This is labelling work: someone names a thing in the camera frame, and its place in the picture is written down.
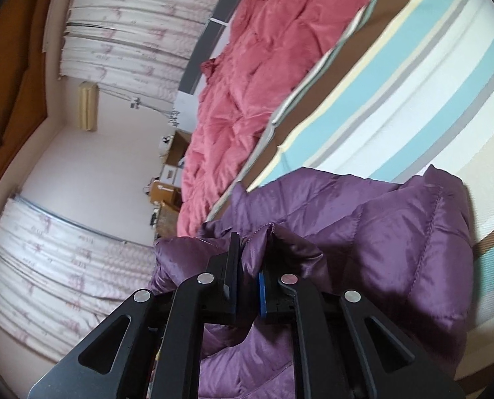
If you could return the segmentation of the striped bed sheet mattress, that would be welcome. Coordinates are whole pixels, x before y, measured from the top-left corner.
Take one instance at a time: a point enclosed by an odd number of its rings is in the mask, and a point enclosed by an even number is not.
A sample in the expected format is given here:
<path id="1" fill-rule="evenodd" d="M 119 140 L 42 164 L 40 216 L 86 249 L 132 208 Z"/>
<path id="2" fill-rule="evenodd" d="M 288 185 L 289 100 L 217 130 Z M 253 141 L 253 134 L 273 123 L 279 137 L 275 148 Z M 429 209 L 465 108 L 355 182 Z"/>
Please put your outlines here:
<path id="1" fill-rule="evenodd" d="M 280 110 L 233 189 L 297 169 L 403 184 L 429 168 L 459 178 L 470 206 L 473 286 L 456 377 L 494 377 L 494 2 L 372 0 Z"/>

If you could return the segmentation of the white and grey headboard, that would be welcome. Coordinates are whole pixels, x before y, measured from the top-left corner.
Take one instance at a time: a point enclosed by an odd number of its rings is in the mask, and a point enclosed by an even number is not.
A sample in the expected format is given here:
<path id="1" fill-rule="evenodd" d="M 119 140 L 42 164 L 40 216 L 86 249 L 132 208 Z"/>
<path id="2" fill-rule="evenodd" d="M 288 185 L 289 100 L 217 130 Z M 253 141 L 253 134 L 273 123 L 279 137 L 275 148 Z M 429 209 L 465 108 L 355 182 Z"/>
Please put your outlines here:
<path id="1" fill-rule="evenodd" d="M 173 104 L 172 125 L 180 131 L 194 132 L 197 126 L 198 95 L 205 87 L 201 67 L 205 61 L 216 58 L 230 39 L 231 22 L 242 0 L 219 0 L 205 23 L 180 80 Z"/>

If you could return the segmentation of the white drawer cabinet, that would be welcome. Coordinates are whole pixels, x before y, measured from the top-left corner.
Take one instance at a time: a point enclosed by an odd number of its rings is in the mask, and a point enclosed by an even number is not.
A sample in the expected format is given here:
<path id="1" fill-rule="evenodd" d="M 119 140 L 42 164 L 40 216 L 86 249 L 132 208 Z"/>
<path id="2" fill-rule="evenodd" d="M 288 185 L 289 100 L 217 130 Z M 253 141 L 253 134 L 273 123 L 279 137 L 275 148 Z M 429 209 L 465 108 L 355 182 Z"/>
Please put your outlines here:
<path id="1" fill-rule="evenodd" d="M 161 170 L 159 181 L 162 184 L 179 188 L 182 177 L 182 171 L 183 169 L 180 169 L 179 167 L 164 165 Z"/>

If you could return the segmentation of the wooden shelf cabinet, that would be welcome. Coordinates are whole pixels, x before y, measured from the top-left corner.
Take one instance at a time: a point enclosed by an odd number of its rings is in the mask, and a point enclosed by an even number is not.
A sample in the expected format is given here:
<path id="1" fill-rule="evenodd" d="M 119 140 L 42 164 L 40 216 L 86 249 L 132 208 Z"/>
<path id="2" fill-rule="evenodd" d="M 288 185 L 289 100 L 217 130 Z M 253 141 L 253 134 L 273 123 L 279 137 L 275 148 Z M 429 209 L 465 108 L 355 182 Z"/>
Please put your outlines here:
<path id="1" fill-rule="evenodd" d="M 176 131 L 169 143 L 164 164 L 176 167 L 180 160 L 185 157 L 188 146 L 191 142 L 191 134 L 184 131 Z"/>

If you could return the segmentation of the patterned window curtain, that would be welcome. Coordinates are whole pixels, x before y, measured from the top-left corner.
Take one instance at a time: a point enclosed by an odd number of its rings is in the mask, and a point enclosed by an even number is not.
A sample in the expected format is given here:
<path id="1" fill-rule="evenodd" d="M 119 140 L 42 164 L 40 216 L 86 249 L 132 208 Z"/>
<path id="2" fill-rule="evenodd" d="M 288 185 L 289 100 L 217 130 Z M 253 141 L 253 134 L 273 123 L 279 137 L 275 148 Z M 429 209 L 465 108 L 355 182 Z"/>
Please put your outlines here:
<path id="1" fill-rule="evenodd" d="M 219 0 L 70 0 L 61 76 L 173 102 Z"/>

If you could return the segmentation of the beige wall air conditioner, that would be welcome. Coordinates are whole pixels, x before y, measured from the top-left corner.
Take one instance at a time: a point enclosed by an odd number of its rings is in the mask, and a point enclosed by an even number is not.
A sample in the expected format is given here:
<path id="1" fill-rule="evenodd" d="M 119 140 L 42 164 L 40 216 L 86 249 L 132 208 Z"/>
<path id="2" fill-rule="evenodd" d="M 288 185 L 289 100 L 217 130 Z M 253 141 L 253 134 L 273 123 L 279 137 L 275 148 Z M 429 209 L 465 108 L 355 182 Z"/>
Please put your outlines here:
<path id="1" fill-rule="evenodd" d="M 78 125 L 82 131 L 94 132 L 97 123 L 99 89 L 97 84 L 82 82 L 78 86 Z"/>

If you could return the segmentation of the purple quilted down jacket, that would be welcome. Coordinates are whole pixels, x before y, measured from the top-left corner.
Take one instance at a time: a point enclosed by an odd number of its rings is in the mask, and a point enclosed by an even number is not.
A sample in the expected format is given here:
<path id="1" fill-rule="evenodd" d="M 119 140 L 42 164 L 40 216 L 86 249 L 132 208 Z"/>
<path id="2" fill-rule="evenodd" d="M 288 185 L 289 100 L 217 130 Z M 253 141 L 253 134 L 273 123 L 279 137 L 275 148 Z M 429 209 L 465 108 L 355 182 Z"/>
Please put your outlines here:
<path id="1" fill-rule="evenodd" d="M 394 184 L 301 168 L 234 188 L 225 213 L 194 236 L 159 239 L 150 287 L 175 290 L 237 233 L 246 287 L 275 259 L 321 291 L 356 290 L 453 376 L 471 305 L 470 216 L 461 180 L 441 169 Z"/>

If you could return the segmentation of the red quilted comforter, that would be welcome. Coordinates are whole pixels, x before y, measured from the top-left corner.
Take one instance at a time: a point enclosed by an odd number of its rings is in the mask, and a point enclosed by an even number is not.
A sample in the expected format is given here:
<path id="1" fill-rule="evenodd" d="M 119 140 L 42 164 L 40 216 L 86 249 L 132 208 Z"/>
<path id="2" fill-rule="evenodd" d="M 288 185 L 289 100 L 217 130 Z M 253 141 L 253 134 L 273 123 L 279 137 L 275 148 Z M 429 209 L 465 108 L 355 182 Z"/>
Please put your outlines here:
<path id="1" fill-rule="evenodd" d="M 371 0 L 242 0 L 223 51 L 205 62 L 185 156 L 177 234 L 194 236 L 273 112 Z"/>

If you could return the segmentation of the patterned side curtain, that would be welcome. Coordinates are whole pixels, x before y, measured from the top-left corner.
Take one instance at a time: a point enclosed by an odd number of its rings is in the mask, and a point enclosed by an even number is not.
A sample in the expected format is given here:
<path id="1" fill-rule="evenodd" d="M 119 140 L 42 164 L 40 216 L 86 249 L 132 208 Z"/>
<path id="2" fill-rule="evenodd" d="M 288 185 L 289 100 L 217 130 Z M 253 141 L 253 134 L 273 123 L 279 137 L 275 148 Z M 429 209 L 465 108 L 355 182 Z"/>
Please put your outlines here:
<path id="1" fill-rule="evenodd" d="M 0 215 L 0 328 L 53 362 L 134 291 L 154 251 L 77 226 L 23 197 Z"/>

